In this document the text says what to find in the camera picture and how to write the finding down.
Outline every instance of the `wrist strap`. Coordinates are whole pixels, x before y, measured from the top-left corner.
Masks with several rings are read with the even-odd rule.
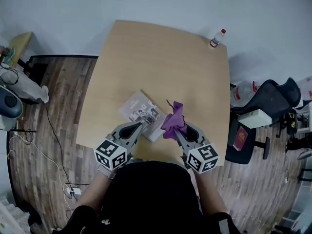
[[[116,175],[116,173],[113,173],[109,170],[107,170],[104,166],[99,165],[97,168],[98,171],[100,171],[101,173],[103,173],[105,176],[107,176],[110,179],[113,179]]]

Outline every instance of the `magazine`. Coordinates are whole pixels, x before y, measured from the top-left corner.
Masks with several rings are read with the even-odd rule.
[[[141,122],[143,135],[151,142],[155,142],[164,133],[160,127],[166,115],[141,91],[124,103],[119,112],[129,122]]]

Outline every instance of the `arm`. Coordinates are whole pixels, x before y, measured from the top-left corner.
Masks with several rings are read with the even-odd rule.
[[[201,201],[201,207],[206,216],[211,216],[215,213],[224,212],[228,210],[216,189],[215,183],[211,178],[209,172],[198,174],[194,172],[198,192]]]
[[[91,207],[98,213],[100,211],[101,202],[105,193],[111,184],[109,179],[102,172],[98,171],[88,188],[84,191],[81,198],[77,202],[77,207],[86,205]]]

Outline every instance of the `purple cloth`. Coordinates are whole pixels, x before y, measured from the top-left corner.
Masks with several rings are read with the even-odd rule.
[[[162,130],[166,132],[163,134],[164,138],[172,138],[177,140],[176,133],[174,129],[180,130],[181,133],[186,136],[186,124],[184,121],[183,113],[183,104],[177,101],[174,101],[174,105],[171,105],[170,102],[167,100],[169,106],[173,109],[173,114],[168,114],[165,118],[164,123],[161,126]]]

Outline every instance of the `power strip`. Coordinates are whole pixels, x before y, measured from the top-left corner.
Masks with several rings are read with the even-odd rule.
[[[78,188],[78,187],[72,187],[72,188],[73,188],[73,192],[75,195],[81,195],[81,189],[80,188]],[[72,192],[70,187],[67,187],[66,189],[67,189],[68,194],[70,194],[70,192]]]

